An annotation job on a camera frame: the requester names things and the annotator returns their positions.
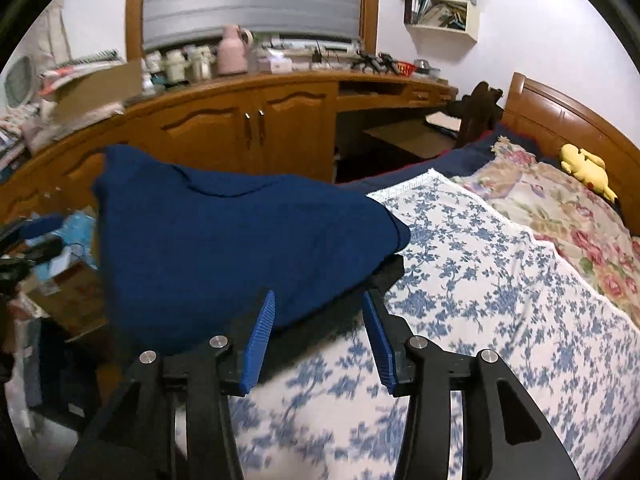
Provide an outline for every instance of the stuffed animal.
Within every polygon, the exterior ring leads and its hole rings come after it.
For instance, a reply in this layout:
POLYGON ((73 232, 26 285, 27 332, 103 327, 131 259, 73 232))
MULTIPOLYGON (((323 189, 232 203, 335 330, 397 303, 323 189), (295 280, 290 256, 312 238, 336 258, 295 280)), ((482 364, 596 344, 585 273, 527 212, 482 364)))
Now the stuffed animal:
POLYGON ((560 160, 562 169, 568 174, 611 203, 616 201, 618 196, 609 188, 609 177, 604 161, 599 156, 579 150, 572 144, 565 144, 560 148, 560 160))

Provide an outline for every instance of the silver bolt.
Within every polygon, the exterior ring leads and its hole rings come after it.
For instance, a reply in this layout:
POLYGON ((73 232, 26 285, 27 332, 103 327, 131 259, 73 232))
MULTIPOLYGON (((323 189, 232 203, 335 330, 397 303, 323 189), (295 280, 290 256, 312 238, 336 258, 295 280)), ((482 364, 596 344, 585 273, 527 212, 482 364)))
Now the silver bolt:
POLYGON ((498 360, 498 354, 493 350, 482 350, 480 357, 488 363, 495 363, 498 360))
POLYGON ((156 360, 156 357, 157 355, 153 350, 147 350, 146 352, 142 352, 142 354, 140 354, 140 362, 143 365, 149 365, 156 360))
POLYGON ((421 335, 414 335, 409 339, 409 344, 414 348, 427 348, 429 340, 421 335))
POLYGON ((223 335, 217 335, 209 339, 209 346, 211 346, 212 348, 224 348, 228 342, 229 339, 227 339, 223 335))

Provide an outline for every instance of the headboard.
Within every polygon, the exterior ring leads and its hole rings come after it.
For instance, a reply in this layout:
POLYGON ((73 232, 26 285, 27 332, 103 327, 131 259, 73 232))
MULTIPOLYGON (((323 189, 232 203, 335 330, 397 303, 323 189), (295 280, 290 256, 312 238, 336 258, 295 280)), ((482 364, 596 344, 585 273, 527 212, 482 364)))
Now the headboard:
POLYGON ((502 123, 535 137, 545 155, 558 156, 560 147, 571 143, 601 157, 627 227, 640 234, 640 150, 615 127, 578 101, 519 73, 511 80, 502 123))

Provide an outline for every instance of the blue floral pattern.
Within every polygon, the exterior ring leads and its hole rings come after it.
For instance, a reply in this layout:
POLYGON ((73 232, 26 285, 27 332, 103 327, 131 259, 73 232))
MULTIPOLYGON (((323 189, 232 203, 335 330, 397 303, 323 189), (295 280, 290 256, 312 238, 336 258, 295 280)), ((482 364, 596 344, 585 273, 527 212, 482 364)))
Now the blue floral pattern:
MULTIPOLYGON (((497 351, 583 479, 609 465, 640 415, 640 333, 549 242, 430 171, 370 195, 412 231, 390 312, 441 348, 497 351)), ((392 480, 408 399, 380 385, 361 320, 231 401, 248 480, 392 480)), ((177 440, 184 450, 184 413, 177 440)), ((452 394, 449 477, 462 474, 452 394)))

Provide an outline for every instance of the wooden desk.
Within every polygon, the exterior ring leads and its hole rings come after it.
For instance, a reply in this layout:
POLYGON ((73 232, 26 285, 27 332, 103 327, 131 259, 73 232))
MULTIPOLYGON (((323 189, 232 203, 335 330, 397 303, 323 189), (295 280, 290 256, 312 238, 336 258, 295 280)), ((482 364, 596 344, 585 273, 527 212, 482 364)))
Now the wooden desk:
POLYGON ((338 112, 428 108, 458 90, 435 82, 350 71, 243 75, 170 91, 39 153, 0 186, 0 222, 96 207, 101 149, 136 146, 200 170, 293 173, 330 182, 338 112))

